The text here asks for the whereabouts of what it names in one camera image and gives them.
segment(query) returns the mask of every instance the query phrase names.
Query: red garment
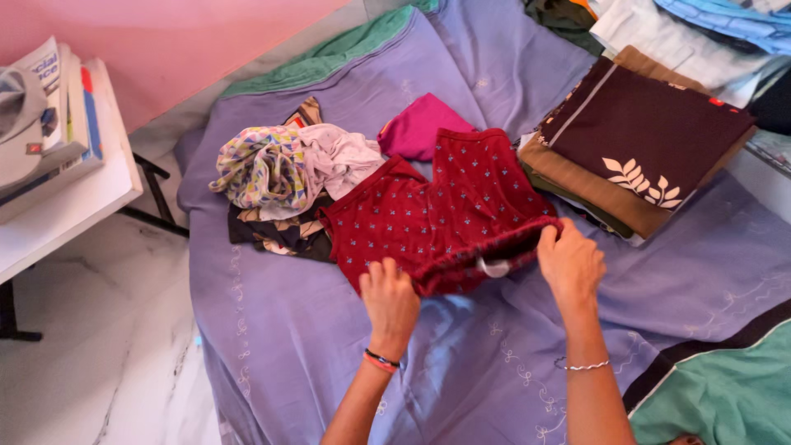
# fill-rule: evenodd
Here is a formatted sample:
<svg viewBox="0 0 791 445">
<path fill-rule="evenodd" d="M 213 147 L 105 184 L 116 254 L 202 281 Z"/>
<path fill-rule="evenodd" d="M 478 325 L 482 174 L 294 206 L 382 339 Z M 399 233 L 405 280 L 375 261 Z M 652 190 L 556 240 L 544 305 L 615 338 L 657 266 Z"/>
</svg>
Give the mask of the red garment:
<svg viewBox="0 0 791 445">
<path fill-rule="evenodd" d="M 434 181 L 394 156 L 329 208 L 321 222 L 354 290 L 370 261 L 392 257 L 419 295 L 465 292 L 486 273 L 478 257 L 532 261 L 543 227 L 562 224 L 517 163 L 503 130 L 457 133 L 441 129 Z"/>
</svg>

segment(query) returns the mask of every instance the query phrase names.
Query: magenta cloth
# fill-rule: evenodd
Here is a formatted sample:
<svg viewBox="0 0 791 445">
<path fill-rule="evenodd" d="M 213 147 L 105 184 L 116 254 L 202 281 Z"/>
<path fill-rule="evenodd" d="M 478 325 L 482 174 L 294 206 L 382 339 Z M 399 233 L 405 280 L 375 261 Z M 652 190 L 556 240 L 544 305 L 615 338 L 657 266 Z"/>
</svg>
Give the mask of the magenta cloth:
<svg viewBox="0 0 791 445">
<path fill-rule="evenodd" d="M 385 257 L 409 274 L 419 295 L 471 291 L 487 278 L 479 257 L 519 268 L 535 259 L 545 226 L 562 229 L 503 130 L 441 129 L 436 144 L 433 182 L 396 155 L 319 209 L 332 238 L 330 259 L 358 293 L 360 274 Z"/>
<path fill-rule="evenodd" d="M 432 93 L 424 94 L 394 117 L 377 136 L 382 153 L 406 159 L 431 161 L 437 129 L 465 133 L 475 127 Z"/>
</svg>

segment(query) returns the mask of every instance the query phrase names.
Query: white cloth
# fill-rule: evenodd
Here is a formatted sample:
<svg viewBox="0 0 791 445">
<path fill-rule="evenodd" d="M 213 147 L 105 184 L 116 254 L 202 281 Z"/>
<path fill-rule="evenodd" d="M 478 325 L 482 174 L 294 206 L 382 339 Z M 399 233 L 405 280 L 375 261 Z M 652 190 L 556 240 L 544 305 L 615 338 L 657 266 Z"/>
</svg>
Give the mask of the white cloth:
<svg viewBox="0 0 791 445">
<path fill-rule="evenodd" d="M 343 198 L 384 164 L 379 143 L 360 133 L 332 124 L 311 125 L 297 133 L 305 145 L 308 187 L 316 193 L 324 187 L 333 200 Z"/>
<path fill-rule="evenodd" d="M 744 55 L 709 37 L 676 23 L 662 14 L 652 0 L 592 0 L 599 20 L 591 34 L 613 52 L 632 45 L 651 59 L 675 72 L 719 89 L 724 97 L 744 107 L 757 82 L 750 77 L 770 59 L 769 55 Z"/>
</svg>

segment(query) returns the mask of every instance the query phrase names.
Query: hand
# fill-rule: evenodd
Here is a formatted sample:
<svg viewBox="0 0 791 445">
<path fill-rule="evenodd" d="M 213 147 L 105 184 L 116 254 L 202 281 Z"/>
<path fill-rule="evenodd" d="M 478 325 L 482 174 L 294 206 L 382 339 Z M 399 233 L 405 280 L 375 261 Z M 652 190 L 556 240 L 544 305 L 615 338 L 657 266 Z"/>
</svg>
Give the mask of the hand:
<svg viewBox="0 0 791 445">
<path fill-rule="evenodd" d="M 604 252 L 593 240 L 582 236 L 571 219 L 561 218 L 563 233 L 546 226 L 541 231 L 538 258 L 541 273 L 549 283 L 563 321 L 568 326 L 579 317 L 596 317 L 596 289 L 607 266 Z"/>
<path fill-rule="evenodd" d="M 409 275 L 398 270 L 396 260 L 374 261 L 368 271 L 360 275 L 360 293 L 373 327 L 368 349 L 397 362 L 407 350 L 418 320 L 420 298 Z"/>
</svg>

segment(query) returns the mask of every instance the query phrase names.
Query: brown folded cloth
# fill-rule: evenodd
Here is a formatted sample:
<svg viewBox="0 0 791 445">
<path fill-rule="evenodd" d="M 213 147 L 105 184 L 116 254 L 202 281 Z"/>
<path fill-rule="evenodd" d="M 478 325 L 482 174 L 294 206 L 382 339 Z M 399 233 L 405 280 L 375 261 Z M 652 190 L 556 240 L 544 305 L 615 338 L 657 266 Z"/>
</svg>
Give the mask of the brown folded cloth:
<svg viewBox="0 0 791 445">
<path fill-rule="evenodd" d="M 705 91 L 699 83 L 679 76 L 631 46 L 621 51 L 615 61 L 625 68 L 634 69 L 639 74 L 647 74 L 656 80 L 672 82 L 699 92 Z M 719 157 L 708 173 L 699 179 L 694 189 L 700 188 L 710 181 L 711 177 L 730 161 L 754 133 L 754 127 L 744 132 Z M 638 197 L 632 190 L 619 187 L 617 184 L 569 161 L 541 145 L 541 139 L 540 133 L 534 135 L 533 139 L 520 151 L 520 158 L 543 177 L 616 217 L 643 238 L 648 238 L 670 218 L 672 214 L 670 211 L 651 204 L 644 198 Z"/>
</svg>

